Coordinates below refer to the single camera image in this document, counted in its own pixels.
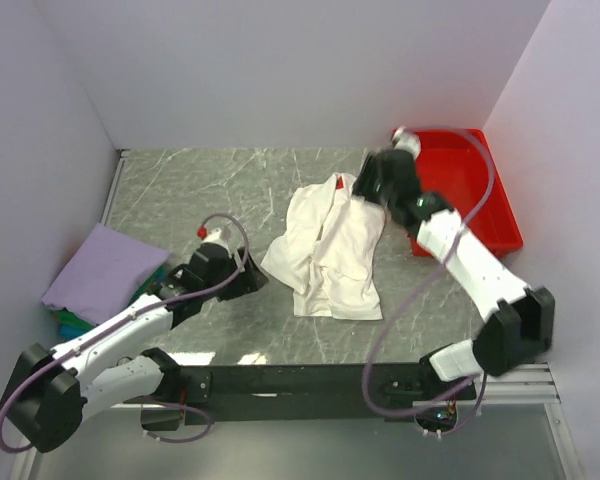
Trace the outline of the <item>white t-shirt red print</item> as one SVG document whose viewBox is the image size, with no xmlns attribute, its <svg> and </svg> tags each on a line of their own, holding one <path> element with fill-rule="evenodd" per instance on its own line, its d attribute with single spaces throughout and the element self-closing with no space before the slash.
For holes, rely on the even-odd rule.
<svg viewBox="0 0 600 480">
<path fill-rule="evenodd" d="M 373 259 L 385 213 L 352 194 L 355 180 L 334 173 L 322 184 L 298 188 L 284 234 L 261 261 L 266 273 L 292 290 L 296 317 L 383 318 Z"/>
</svg>

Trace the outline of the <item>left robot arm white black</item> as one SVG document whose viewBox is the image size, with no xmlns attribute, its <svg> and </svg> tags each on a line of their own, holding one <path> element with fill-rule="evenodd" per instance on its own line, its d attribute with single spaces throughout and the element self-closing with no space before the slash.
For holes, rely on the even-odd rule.
<svg viewBox="0 0 600 480">
<path fill-rule="evenodd" d="M 188 262 L 154 281 L 133 303 L 86 334 L 52 349 L 33 344 L 18 357 L 0 400 L 0 449 L 10 422 L 41 453 L 65 443 L 87 419 L 109 407 L 145 397 L 188 411 L 182 367 L 159 348 L 120 360 L 133 347 L 197 315 L 209 300 L 229 301 L 268 282 L 246 247 L 237 252 L 203 242 Z"/>
</svg>

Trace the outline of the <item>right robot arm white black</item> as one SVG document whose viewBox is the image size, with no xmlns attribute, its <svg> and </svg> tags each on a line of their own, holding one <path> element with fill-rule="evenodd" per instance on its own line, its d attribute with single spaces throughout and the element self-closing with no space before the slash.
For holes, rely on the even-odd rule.
<svg viewBox="0 0 600 480">
<path fill-rule="evenodd" d="M 511 273 L 440 193 L 422 190 L 411 152 L 389 148 L 368 155 L 352 193 L 386 208 L 395 223 L 444 265 L 484 322 L 474 339 L 420 359 L 424 395 L 440 399 L 465 377 L 500 377 L 551 349 L 554 296 Z"/>
</svg>

